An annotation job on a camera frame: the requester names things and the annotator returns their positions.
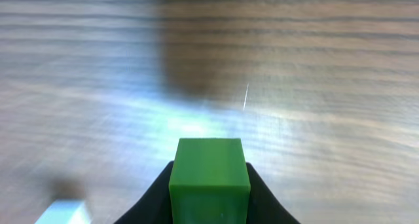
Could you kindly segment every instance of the white scratch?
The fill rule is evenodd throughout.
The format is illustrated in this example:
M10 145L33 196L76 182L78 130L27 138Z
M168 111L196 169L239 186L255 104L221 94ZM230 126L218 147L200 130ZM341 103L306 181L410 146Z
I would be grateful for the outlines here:
M246 107L246 100L247 100L247 90L249 90L249 83L247 84L247 87L246 87L246 95L244 96L244 104L243 104L243 111L244 111L244 107Z

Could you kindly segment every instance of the wood grain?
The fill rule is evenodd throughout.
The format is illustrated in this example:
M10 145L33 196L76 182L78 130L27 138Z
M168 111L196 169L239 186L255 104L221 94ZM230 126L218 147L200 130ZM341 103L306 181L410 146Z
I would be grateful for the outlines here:
M0 0L0 223L62 180L112 223L180 137L301 223L417 223L418 61L419 0Z

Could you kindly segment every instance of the cube front face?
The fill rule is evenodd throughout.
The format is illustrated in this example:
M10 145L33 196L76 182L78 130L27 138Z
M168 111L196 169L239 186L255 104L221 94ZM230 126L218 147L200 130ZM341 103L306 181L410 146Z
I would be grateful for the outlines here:
M169 183L173 223L246 223L250 182L240 139L180 139Z

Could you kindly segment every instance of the green cube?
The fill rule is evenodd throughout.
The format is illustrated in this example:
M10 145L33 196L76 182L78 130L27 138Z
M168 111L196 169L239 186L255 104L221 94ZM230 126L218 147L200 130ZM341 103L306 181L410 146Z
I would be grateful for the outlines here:
M169 182L174 224L245 224L250 181L240 139L180 139Z

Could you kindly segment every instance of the light blue object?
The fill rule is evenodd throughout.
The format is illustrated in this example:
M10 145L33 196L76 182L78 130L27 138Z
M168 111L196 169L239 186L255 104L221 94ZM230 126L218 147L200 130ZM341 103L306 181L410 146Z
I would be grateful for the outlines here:
M81 200L57 200L35 224L89 224L91 222Z

